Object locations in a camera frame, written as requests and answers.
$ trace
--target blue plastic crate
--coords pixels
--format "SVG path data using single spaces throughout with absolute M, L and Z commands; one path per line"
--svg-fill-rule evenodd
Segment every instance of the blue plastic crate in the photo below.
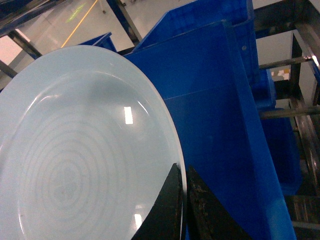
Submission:
M 186 167 L 243 229 L 295 239 L 232 26 L 206 25 L 125 57 L 164 99 Z
M 275 108 L 276 87 L 269 69 L 260 70 L 260 82 L 252 85 L 251 91 L 258 111 Z
M 104 35 L 101 36 L 97 36 L 93 39 L 90 39 L 88 41 L 85 41 L 83 43 L 80 43 L 79 45 L 90 45 L 90 46 L 97 46 L 97 47 L 101 47 L 101 48 L 105 48 L 105 49 L 109 49 L 113 52 L 117 52 L 114 43 L 112 42 L 110 36 L 111 36 L 111 32 L 108 32 Z
M 196 0 L 172 9 L 163 15 L 133 52 L 221 20 L 230 21 L 234 27 L 235 44 L 240 49 L 249 83 L 259 82 L 252 0 Z
M 289 118 L 262 120 L 262 127 L 284 195 L 295 195 L 302 183 L 300 154 Z

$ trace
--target metal post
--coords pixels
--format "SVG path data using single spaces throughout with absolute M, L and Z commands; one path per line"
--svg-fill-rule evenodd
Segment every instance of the metal post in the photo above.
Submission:
M 292 53 L 291 57 L 298 58 L 302 56 L 302 49 L 295 37 L 292 35 Z M 291 65 L 291 72 L 290 72 L 290 81 L 289 81 L 289 93 L 291 96 L 297 98 L 299 96 L 299 79 L 300 79 L 300 69 L 301 63 Z
M 300 56 L 292 59 L 287 59 L 283 61 L 276 61 L 272 63 L 262 64 L 259 66 L 259 69 L 273 69 L 278 67 L 284 67 L 289 65 L 301 64 L 305 62 L 312 61 L 312 57 L 310 56 Z
M 0 60 L 0 70 L 8 75 L 10 78 L 14 78 L 17 75 L 17 72 L 13 70 L 11 67 L 6 65 L 3 61 Z
M 106 0 L 110 5 L 112 11 L 114 12 L 116 18 L 119 20 L 120 24 L 124 28 L 126 34 L 131 39 L 133 45 L 138 45 L 138 43 L 142 40 L 140 33 L 138 32 L 134 22 L 130 18 L 127 10 L 120 2 L 120 0 Z
M 320 104 L 320 85 L 317 81 L 314 81 L 312 90 L 312 105 L 316 106 Z
M 305 55 L 312 57 L 310 67 L 315 78 L 320 82 L 320 13 L 309 0 L 300 6 L 303 12 L 296 17 L 294 35 Z
M 285 196 L 285 203 L 294 227 L 320 230 L 320 198 Z
M 299 90 L 298 98 L 291 97 L 290 105 L 294 109 L 305 108 L 305 101 Z M 297 124 L 301 143 L 304 149 L 306 163 L 310 177 L 312 178 L 312 183 L 316 195 L 320 196 L 320 143 L 318 136 L 316 134 L 315 127 L 312 123 L 310 116 L 296 116 L 295 122 Z
M 320 114 L 320 107 L 310 106 L 297 109 L 280 109 L 271 111 L 262 111 L 259 113 L 260 119 L 279 119 L 292 118 L 298 116 L 318 115 Z
M 26 53 L 29 54 L 33 59 L 37 59 L 42 56 L 42 54 L 16 30 L 12 30 L 11 32 L 9 32 L 8 36 L 24 51 L 26 51 Z

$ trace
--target metal shelf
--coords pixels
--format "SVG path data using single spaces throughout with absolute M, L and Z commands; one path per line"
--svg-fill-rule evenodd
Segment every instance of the metal shelf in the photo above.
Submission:
M 285 198 L 297 239 L 320 237 L 320 13 L 309 0 L 283 0 L 258 8 L 255 13 L 257 38 L 293 31 L 291 59 L 261 65 L 261 69 L 291 66 L 289 80 L 275 82 L 278 99 L 289 99 L 291 109 L 263 112 L 261 118 L 294 117 L 313 187 L 309 195 Z M 299 86 L 301 63 L 308 62 L 317 84 L 313 107 L 306 107 Z

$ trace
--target floor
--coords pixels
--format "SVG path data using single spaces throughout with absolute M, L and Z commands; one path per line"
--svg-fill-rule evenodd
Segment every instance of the floor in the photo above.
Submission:
M 142 37 L 149 32 L 166 11 L 192 2 L 192 0 L 136 0 L 134 3 L 131 0 L 121 1 L 126 4 L 125 8 Z M 253 0 L 253 6 L 260 8 L 278 1 Z M 311 0 L 311 2 L 320 10 L 318 0 Z M 61 47 L 80 44 L 107 32 L 112 33 L 111 40 L 118 51 L 133 47 L 129 37 L 104 0 L 67 0 L 58 7 L 25 23 L 19 30 L 42 54 L 47 54 Z M 258 39 L 259 64 L 289 59 L 291 37 L 292 33 L 286 32 Z M 20 53 L 10 66 L 20 72 L 33 59 L 19 49 L 17 52 Z M 302 64 L 301 76 L 303 76 L 300 84 L 302 93 L 306 103 L 311 105 L 311 93 L 315 80 L 307 63 Z M 9 77 L 0 73 L 0 89 L 5 87 L 10 80 Z M 282 108 L 288 106 L 287 101 L 278 101 L 277 104 Z

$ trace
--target blue bin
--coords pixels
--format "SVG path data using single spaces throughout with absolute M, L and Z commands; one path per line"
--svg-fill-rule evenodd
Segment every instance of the blue bin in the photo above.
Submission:
M 295 195 L 302 176 L 299 149 L 290 119 L 266 119 L 261 123 L 282 193 Z
M 234 27 L 235 44 L 240 49 L 249 83 L 259 82 L 252 0 L 196 0 L 172 9 L 163 15 L 133 52 L 221 20 L 230 21 Z
M 294 240 L 233 30 L 213 23 L 125 57 L 164 99 L 186 167 L 240 226 L 253 239 Z
M 97 46 L 105 49 L 109 49 L 113 52 L 117 52 L 114 43 L 111 41 L 111 32 L 108 32 L 104 35 L 97 36 L 93 39 L 80 43 L 79 45 L 90 45 L 90 46 Z
M 274 109 L 276 106 L 276 87 L 269 69 L 260 70 L 260 82 L 251 86 L 252 95 L 258 111 Z

